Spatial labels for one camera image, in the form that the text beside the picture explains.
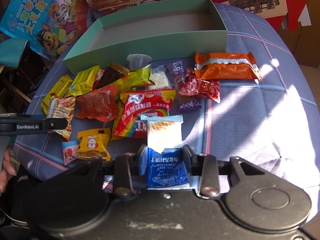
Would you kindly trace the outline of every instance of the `human hand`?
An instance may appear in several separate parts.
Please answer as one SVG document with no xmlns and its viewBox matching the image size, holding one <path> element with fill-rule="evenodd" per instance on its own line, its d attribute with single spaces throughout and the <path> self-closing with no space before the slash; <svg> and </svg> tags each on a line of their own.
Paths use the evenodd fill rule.
<svg viewBox="0 0 320 240">
<path fill-rule="evenodd" d="M 2 170 L 0 172 L 0 193 L 5 192 L 5 189 L 8 184 L 8 175 L 7 172 L 14 176 L 16 175 L 16 171 L 14 170 L 14 167 L 10 163 L 10 151 L 9 148 L 7 148 L 4 152 L 4 158 L 2 162 Z"/>
</svg>

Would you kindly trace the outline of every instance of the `brown chocolate wrapper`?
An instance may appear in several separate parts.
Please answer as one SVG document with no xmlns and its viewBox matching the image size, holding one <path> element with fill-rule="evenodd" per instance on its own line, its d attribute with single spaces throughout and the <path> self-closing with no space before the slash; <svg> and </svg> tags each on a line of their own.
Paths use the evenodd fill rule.
<svg viewBox="0 0 320 240">
<path fill-rule="evenodd" d="M 124 66 L 121 66 L 113 61 L 110 61 L 96 89 L 100 89 L 124 76 L 127 76 L 129 71 L 130 70 L 125 68 Z"/>
</svg>

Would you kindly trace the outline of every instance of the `plaid fabric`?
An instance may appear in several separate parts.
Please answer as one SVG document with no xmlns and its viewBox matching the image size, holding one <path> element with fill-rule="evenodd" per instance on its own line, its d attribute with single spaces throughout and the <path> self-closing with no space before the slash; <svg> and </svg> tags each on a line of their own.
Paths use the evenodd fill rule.
<svg viewBox="0 0 320 240">
<path fill-rule="evenodd" d="M 320 185 L 320 115 L 310 88 L 291 52 L 268 22 L 245 10 L 216 4 L 227 29 L 229 53 L 252 51 L 263 81 L 223 80 L 221 103 L 202 100 L 202 109 L 180 112 L 178 103 L 170 114 L 183 113 L 182 136 L 196 153 L 214 154 L 219 160 L 237 155 L 305 189 L 310 195 L 312 218 L 318 212 Z M 36 92 L 27 114 L 43 114 L 40 103 L 63 75 L 74 76 L 59 58 Z M 154 62 L 153 66 L 176 60 Z M 184 67 L 193 67 L 194 59 L 182 59 Z M 78 131 L 105 127 L 97 120 L 72 120 L 71 139 Z M 136 152 L 144 140 L 112 141 L 114 158 Z M 35 177 L 46 180 L 67 168 L 63 166 L 61 142 L 57 134 L 18 136 L 15 151 L 23 166 Z M 220 178 L 222 191 L 229 189 Z M 144 187 L 135 179 L 136 187 Z"/>
</svg>

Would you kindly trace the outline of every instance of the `white packet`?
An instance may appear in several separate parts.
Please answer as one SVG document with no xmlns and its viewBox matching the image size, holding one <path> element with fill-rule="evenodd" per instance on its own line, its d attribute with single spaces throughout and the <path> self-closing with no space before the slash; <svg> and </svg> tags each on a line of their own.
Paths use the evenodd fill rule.
<svg viewBox="0 0 320 240">
<path fill-rule="evenodd" d="M 150 80 L 155 84 L 148 86 L 148 90 L 172 88 L 167 75 L 165 74 L 166 68 L 164 65 L 151 69 Z"/>
</svg>

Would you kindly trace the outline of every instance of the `candy wrapper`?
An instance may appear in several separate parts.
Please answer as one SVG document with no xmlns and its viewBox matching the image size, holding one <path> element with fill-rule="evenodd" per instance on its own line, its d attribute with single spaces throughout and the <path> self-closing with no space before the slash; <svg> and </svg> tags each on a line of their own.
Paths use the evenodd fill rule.
<svg viewBox="0 0 320 240">
<path fill-rule="evenodd" d="M 52 97 L 62 98 L 69 90 L 72 84 L 72 79 L 68 75 L 64 75 L 57 83 L 53 86 L 53 88 L 49 91 L 49 93 L 45 96 L 41 103 L 41 107 L 45 114 L 48 113 L 48 106 L 50 104 L 50 100 Z"/>
<path fill-rule="evenodd" d="M 94 81 L 94 84 L 93 84 L 93 89 L 92 90 L 95 90 L 99 84 L 99 81 L 101 80 L 103 74 L 104 74 L 105 70 L 104 69 L 99 69 L 97 75 L 96 75 L 96 80 Z"/>
<path fill-rule="evenodd" d="M 119 87 L 116 100 L 120 99 L 120 92 L 129 91 L 131 88 L 135 87 L 154 85 L 154 83 L 149 80 L 150 74 L 151 65 L 148 65 L 137 71 L 130 72 L 129 75 L 112 82 L 110 85 L 117 85 Z"/>
<path fill-rule="evenodd" d="M 196 52 L 197 77 L 210 79 L 262 80 L 253 54 L 215 52 L 201 55 Z"/>
<path fill-rule="evenodd" d="M 129 69 L 121 66 L 113 61 L 110 61 L 99 84 L 97 85 L 97 89 L 102 88 L 106 85 L 111 84 L 112 82 L 127 76 L 129 74 Z"/>
<path fill-rule="evenodd" d="M 89 159 L 93 157 L 102 157 L 110 161 L 111 156 L 107 151 L 111 137 L 110 128 L 91 129 L 78 133 L 80 146 L 77 150 L 78 158 Z"/>
<path fill-rule="evenodd" d="M 111 139 L 110 141 L 113 141 L 113 140 L 120 140 L 120 139 L 123 139 L 124 137 L 120 137 L 120 136 L 115 136 L 115 130 L 121 120 L 121 117 L 122 117 L 122 113 L 123 113 L 123 109 L 124 109 L 124 103 L 121 101 L 121 100 L 118 100 L 117 101 L 117 106 L 118 106 L 118 117 L 115 119 L 115 121 L 113 122 L 112 124 L 112 136 L 111 136 Z"/>
<path fill-rule="evenodd" d="M 120 98 L 125 106 L 114 135 L 145 138 L 147 136 L 147 128 L 145 123 L 140 120 L 140 116 L 142 114 L 146 116 L 169 115 L 175 94 L 175 89 L 120 93 Z"/>
<path fill-rule="evenodd" d="M 169 70 L 174 81 L 176 91 L 178 92 L 186 83 L 186 76 L 183 71 L 182 61 L 166 64 L 165 66 Z M 194 110 L 201 108 L 201 104 L 192 97 L 179 96 L 179 103 L 179 110 Z"/>
<path fill-rule="evenodd" d="M 77 98 L 80 108 L 77 118 L 97 119 L 101 122 L 109 122 L 118 117 L 116 93 L 118 86 L 108 85 L 100 90 L 94 90 Z"/>
<path fill-rule="evenodd" d="M 188 183 L 181 148 L 167 148 L 161 154 L 148 148 L 147 187 L 173 187 Z"/>
<path fill-rule="evenodd" d="M 54 130 L 67 141 L 71 135 L 71 120 L 75 112 L 76 97 L 69 98 L 52 98 L 49 109 L 48 118 L 66 118 L 68 125 L 64 130 Z"/>
<path fill-rule="evenodd" d="M 68 95 L 80 96 L 92 91 L 99 70 L 100 67 L 96 65 L 87 70 L 78 72 L 70 87 Z"/>
<path fill-rule="evenodd" d="M 182 96 L 198 96 L 203 95 L 217 103 L 220 102 L 220 81 L 219 80 L 203 80 L 193 75 L 192 69 L 187 69 L 187 82 L 178 92 Z"/>
<path fill-rule="evenodd" d="M 148 147 L 162 153 L 166 148 L 181 148 L 183 123 L 182 115 L 151 116 L 142 115 L 142 121 L 147 122 Z"/>
<path fill-rule="evenodd" d="M 62 152 L 64 165 L 68 165 L 77 158 L 76 150 L 79 148 L 80 141 L 62 142 Z"/>
<path fill-rule="evenodd" d="M 167 75 L 165 74 L 166 68 L 162 65 L 156 68 L 151 69 L 150 80 L 154 83 L 153 86 L 148 86 L 148 89 L 163 89 L 163 88 L 172 88 Z"/>
</svg>

